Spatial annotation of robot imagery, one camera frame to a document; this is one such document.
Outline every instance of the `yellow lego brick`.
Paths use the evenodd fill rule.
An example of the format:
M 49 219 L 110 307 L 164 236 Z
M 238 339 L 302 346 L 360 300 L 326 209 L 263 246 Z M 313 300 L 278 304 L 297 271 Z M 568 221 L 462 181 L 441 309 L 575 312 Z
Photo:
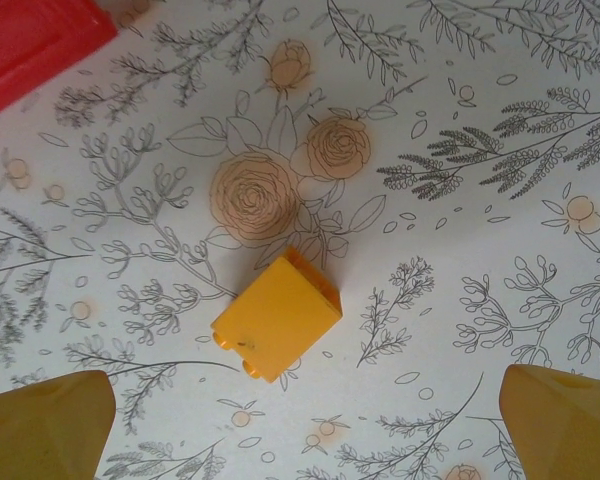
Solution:
M 527 480 L 600 479 L 600 380 L 513 365 L 500 411 Z
M 93 480 L 114 416 L 100 371 L 0 394 L 0 479 Z
M 274 382 L 342 318 L 340 294 L 288 248 L 211 325 L 254 378 Z

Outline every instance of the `red block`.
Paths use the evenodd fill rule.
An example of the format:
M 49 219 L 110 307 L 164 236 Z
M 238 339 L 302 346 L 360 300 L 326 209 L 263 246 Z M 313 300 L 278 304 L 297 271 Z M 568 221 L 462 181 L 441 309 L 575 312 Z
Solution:
M 92 0 L 0 0 L 0 111 L 115 35 Z

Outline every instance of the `lego stud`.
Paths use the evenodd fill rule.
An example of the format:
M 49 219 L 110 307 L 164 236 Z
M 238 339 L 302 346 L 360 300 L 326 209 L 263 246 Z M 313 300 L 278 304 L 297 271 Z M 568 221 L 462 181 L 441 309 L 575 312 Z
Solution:
M 244 368 L 244 371 L 247 372 L 251 378 L 260 378 L 258 371 L 249 365 L 246 360 L 242 362 L 242 368 Z
M 218 344 L 218 346 L 220 348 L 223 348 L 225 350 L 230 350 L 231 349 L 231 345 L 229 345 L 229 342 L 227 342 L 225 339 L 223 339 L 217 333 L 213 334 L 213 339 L 215 340 L 215 342 Z

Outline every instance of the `red plastic piece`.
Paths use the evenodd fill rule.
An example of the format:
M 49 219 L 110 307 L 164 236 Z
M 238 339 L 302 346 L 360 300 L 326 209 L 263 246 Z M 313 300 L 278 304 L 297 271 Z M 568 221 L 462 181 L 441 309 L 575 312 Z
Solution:
M 0 111 L 115 36 L 92 0 L 0 0 Z

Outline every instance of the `peach-colored flower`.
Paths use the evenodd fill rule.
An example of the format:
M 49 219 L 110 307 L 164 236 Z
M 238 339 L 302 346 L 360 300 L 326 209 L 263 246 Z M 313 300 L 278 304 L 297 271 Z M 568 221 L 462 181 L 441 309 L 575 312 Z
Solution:
M 307 142 L 291 156 L 291 166 L 304 176 L 343 179 L 362 170 L 370 156 L 364 123 L 333 116 L 309 131 Z
M 588 197 L 581 195 L 572 198 L 567 204 L 567 215 L 574 227 L 583 235 L 600 231 L 600 215 Z
M 220 165 L 211 184 L 211 213 L 247 247 L 291 233 L 300 207 L 298 177 L 289 160 L 252 147 Z
M 311 55 L 304 43 L 287 40 L 276 48 L 269 62 L 270 77 L 267 83 L 279 92 L 296 88 L 309 76 Z
M 451 469 L 446 480 L 482 480 L 478 470 L 470 465 L 456 465 Z

